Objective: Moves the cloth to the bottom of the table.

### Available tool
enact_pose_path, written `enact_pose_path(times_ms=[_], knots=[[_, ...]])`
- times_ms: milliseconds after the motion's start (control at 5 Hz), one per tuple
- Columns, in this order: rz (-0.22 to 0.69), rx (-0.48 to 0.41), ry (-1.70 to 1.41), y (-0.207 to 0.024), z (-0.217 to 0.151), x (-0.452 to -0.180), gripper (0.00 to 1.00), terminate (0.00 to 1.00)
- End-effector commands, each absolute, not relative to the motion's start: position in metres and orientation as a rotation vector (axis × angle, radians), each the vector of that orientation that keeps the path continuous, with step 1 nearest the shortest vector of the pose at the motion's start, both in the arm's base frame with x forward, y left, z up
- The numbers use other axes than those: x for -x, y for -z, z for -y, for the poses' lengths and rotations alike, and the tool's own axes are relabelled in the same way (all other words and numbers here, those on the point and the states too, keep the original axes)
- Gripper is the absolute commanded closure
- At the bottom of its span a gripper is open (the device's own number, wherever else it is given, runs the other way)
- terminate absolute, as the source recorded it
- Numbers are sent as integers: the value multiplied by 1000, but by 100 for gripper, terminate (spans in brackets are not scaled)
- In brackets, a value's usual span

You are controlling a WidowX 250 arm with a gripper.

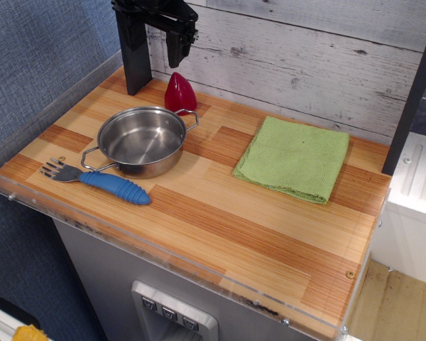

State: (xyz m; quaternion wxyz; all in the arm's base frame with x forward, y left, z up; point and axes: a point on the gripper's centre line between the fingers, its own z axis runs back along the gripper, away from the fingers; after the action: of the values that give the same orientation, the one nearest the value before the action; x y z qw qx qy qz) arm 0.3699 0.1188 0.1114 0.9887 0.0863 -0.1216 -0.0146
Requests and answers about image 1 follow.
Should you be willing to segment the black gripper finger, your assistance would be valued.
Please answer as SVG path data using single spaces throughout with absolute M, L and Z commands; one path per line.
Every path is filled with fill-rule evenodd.
M 191 45 L 197 40 L 198 30 L 193 32 L 169 31 L 166 33 L 168 63 L 170 68 L 179 67 L 181 61 L 190 53 Z

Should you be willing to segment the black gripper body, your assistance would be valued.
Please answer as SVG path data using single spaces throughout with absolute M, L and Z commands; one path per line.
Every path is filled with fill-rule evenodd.
M 198 14 L 184 1 L 112 1 L 113 9 L 124 17 L 124 26 L 131 30 L 139 24 L 159 30 L 196 32 Z

